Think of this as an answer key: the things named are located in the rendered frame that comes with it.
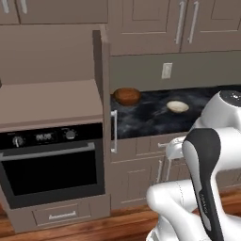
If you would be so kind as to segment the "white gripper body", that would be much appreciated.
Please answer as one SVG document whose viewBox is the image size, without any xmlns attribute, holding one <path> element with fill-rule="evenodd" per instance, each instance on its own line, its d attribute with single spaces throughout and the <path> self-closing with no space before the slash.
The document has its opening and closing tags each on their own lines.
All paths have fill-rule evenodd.
<svg viewBox="0 0 241 241">
<path fill-rule="evenodd" d="M 166 157 L 168 160 L 183 158 L 182 145 L 185 137 L 174 138 L 166 148 Z"/>
</svg>

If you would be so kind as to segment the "beige base cabinet door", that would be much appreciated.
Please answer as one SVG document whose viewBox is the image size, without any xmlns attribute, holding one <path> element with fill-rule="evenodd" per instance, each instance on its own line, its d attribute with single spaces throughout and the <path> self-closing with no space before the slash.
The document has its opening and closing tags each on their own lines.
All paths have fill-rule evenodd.
<svg viewBox="0 0 241 241">
<path fill-rule="evenodd" d="M 144 205 L 146 193 L 156 184 L 158 160 L 163 156 L 130 160 L 112 165 L 110 172 L 111 209 Z"/>
<path fill-rule="evenodd" d="M 168 168 L 168 159 L 165 158 L 163 172 L 162 172 L 163 181 L 166 181 L 167 168 Z M 172 160 L 168 182 L 185 180 L 189 178 L 190 178 L 190 174 L 189 174 L 188 167 L 185 163 L 185 160 L 183 158 Z M 217 186 L 219 189 L 240 187 L 241 186 L 241 169 L 231 169 L 231 170 L 220 171 L 217 174 L 216 179 L 217 179 Z"/>
</svg>

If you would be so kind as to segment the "beige counter drawer front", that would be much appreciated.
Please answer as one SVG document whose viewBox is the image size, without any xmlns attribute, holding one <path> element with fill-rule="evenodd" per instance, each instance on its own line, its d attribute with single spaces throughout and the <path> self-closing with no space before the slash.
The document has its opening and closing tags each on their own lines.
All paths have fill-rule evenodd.
<svg viewBox="0 0 241 241">
<path fill-rule="evenodd" d="M 137 155 L 163 153 L 166 147 L 158 148 L 157 143 L 170 143 L 176 137 L 184 137 L 186 132 L 137 138 Z"/>
</svg>

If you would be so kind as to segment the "small white bowl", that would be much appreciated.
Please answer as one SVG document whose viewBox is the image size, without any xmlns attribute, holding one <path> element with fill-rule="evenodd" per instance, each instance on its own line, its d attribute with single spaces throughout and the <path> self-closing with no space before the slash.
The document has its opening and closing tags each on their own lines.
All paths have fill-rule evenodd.
<svg viewBox="0 0 241 241">
<path fill-rule="evenodd" d="M 169 101 L 167 108 L 174 113 L 183 113 L 189 109 L 189 106 L 181 101 Z"/>
</svg>

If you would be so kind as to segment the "brown bowl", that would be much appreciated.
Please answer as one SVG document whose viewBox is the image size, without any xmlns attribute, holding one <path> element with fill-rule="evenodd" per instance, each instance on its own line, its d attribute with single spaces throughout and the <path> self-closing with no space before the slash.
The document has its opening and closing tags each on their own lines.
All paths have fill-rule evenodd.
<svg viewBox="0 0 241 241">
<path fill-rule="evenodd" d="M 133 105 L 139 102 L 141 93 L 135 88 L 118 88 L 113 97 L 121 105 Z"/>
</svg>

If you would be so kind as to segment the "open beige cabinet door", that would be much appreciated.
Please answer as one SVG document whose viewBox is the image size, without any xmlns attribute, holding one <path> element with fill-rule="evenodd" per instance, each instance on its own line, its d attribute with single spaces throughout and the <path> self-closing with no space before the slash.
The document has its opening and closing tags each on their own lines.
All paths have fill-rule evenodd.
<svg viewBox="0 0 241 241">
<path fill-rule="evenodd" d="M 100 24 L 92 31 L 94 76 L 101 98 L 104 115 L 104 150 L 111 153 L 114 144 L 113 122 L 111 118 L 110 99 L 110 43 L 107 26 Z"/>
</svg>

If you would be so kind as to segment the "open beige cabinet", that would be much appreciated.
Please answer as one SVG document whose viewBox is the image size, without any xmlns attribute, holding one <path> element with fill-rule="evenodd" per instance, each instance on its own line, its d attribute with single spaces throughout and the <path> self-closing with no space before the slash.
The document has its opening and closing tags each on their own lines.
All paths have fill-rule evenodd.
<svg viewBox="0 0 241 241">
<path fill-rule="evenodd" d="M 0 25 L 0 132 L 97 122 L 97 24 Z"/>
</svg>

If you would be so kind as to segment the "black built-in oven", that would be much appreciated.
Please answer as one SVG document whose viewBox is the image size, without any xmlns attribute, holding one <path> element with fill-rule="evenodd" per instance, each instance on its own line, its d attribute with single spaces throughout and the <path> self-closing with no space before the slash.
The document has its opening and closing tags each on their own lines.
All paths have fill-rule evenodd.
<svg viewBox="0 0 241 241">
<path fill-rule="evenodd" d="M 75 139 L 65 138 L 67 130 Z M 17 148 L 14 137 L 22 137 Z M 86 147 L 94 151 L 0 161 L 0 186 L 12 209 L 103 195 L 104 148 L 100 122 L 0 133 L 0 155 L 44 153 Z"/>
</svg>

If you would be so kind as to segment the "beige drawer under oven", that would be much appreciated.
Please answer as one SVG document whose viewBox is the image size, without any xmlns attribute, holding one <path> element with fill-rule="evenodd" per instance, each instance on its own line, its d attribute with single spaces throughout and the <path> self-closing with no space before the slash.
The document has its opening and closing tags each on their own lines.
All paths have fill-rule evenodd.
<svg viewBox="0 0 241 241">
<path fill-rule="evenodd" d="M 80 201 L 74 204 L 36 210 L 33 212 L 33 215 L 37 225 L 40 226 L 90 217 L 91 213 L 89 203 L 87 201 Z"/>
</svg>

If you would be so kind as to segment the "white wall outlet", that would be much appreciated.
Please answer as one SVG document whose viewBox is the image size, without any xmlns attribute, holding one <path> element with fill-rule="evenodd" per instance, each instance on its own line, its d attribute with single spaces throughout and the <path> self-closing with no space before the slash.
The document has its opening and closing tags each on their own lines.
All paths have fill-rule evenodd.
<svg viewBox="0 0 241 241">
<path fill-rule="evenodd" d="M 172 64 L 171 63 L 164 63 L 163 69 L 162 69 L 162 78 L 163 79 L 170 79 L 171 70 L 172 70 Z"/>
</svg>

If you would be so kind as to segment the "beige wall cabinet door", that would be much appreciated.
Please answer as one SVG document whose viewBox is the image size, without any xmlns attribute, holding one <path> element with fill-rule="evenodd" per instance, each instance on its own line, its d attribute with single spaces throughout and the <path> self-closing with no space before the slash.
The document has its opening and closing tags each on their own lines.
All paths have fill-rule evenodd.
<svg viewBox="0 0 241 241">
<path fill-rule="evenodd" d="M 107 0 L 26 0 L 27 14 L 16 0 L 22 24 L 103 24 Z"/>
<path fill-rule="evenodd" d="M 178 53 L 175 43 L 182 0 L 108 0 L 112 56 Z"/>
<path fill-rule="evenodd" d="M 194 2 L 199 1 L 199 13 L 194 37 L 188 43 Z M 241 0 L 189 0 L 181 51 L 212 52 L 241 50 Z"/>
<path fill-rule="evenodd" d="M 9 14 L 6 14 L 0 0 L 0 24 L 18 24 L 19 18 L 14 0 L 8 0 Z"/>
</svg>

